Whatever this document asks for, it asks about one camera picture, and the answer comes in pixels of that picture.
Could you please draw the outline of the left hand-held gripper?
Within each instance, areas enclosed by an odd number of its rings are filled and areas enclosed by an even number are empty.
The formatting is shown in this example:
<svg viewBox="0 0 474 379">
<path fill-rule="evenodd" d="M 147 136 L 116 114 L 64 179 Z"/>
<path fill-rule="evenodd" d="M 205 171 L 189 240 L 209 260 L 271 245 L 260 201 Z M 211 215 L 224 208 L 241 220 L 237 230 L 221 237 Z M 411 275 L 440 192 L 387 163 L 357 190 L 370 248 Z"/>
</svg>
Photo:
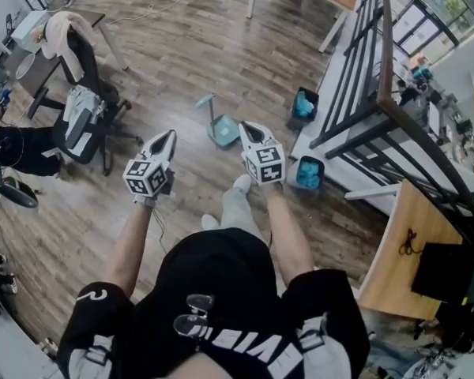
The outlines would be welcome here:
<svg viewBox="0 0 474 379">
<path fill-rule="evenodd" d="M 174 182 L 174 172 L 170 169 L 175 154 L 177 133 L 168 129 L 146 141 L 140 151 L 150 160 L 130 159 L 122 178 L 127 189 L 141 197 L 169 195 Z"/>
</svg>

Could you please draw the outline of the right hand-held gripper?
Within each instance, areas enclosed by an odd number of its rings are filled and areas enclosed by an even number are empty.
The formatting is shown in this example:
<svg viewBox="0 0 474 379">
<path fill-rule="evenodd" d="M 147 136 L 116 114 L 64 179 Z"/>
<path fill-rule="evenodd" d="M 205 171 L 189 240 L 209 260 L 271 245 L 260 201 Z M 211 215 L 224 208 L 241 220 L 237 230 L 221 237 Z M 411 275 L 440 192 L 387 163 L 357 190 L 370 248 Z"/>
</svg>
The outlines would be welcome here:
<svg viewBox="0 0 474 379">
<path fill-rule="evenodd" d="M 245 168 L 259 185 L 283 182 L 285 179 L 286 159 L 282 144 L 273 132 L 256 122 L 240 122 L 239 136 Z M 254 144 L 273 144 L 255 147 Z"/>
</svg>

